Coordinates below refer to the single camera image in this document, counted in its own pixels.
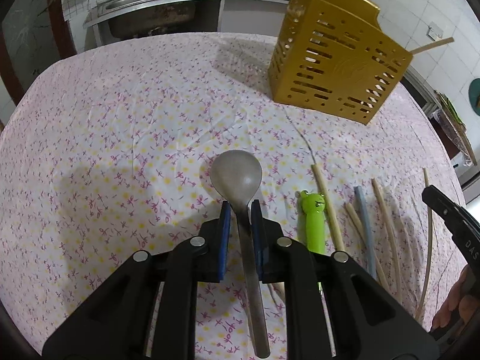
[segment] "tablecloth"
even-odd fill
[[[422,168],[464,204],[440,140],[402,85],[368,126],[274,103],[266,70],[275,41],[219,33],[129,40],[60,61],[33,83],[0,136],[0,299],[38,351],[133,252],[171,250],[219,215],[208,172],[230,149],[259,159],[263,214],[293,238],[301,238],[295,193],[317,190],[311,164],[321,163],[346,249],[366,266],[344,209],[361,185],[394,294],[377,178],[394,218],[403,306],[414,313],[427,253]],[[326,246],[330,254],[330,237]],[[436,217],[424,326],[464,264]],[[262,295],[272,358],[284,359],[285,307],[265,285]],[[254,358],[244,307],[232,221],[225,280],[198,288],[199,358]]]

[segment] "metal spoon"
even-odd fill
[[[270,346],[263,313],[262,293],[255,268],[251,225],[248,218],[248,203],[262,182],[262,167],[249,152],[229,150],[220,154],[213,161],[210,168],[210,179],[217,192],[229,201],[237,216],[253,349],[257,357],[265,359],[270,356]]]

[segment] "hand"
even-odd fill
[[[458,306],[458,313],[460,318],[466,324],[472,316],[474,315],[476,309],[480,306],[480,300],[473,297],[472,295],[465,295],[462,299],[461,289],[462,285],[467,278],[467,273],[469,272],[469,266],[463,268],[462,273],[458,281],[453,284],[452,289],[448,293],[447,299],[443,302],[440,310],[435,314],[433,320],[431,321],[431,329],[434,330],[438,327],[445,327],[450,322],[450,315],[452,311],[455,310]]]

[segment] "spoon bowl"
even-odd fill
[[[220,154],[210,168],[210,180],[217,192],[228,200],[236,214],[248,206],[262,182],[262,166],[254,155],[243,150]]]

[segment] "yellow utensil holder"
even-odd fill
[[[413,55],[369,0],[290,0],[268,77],[274,101],[367,124]]]

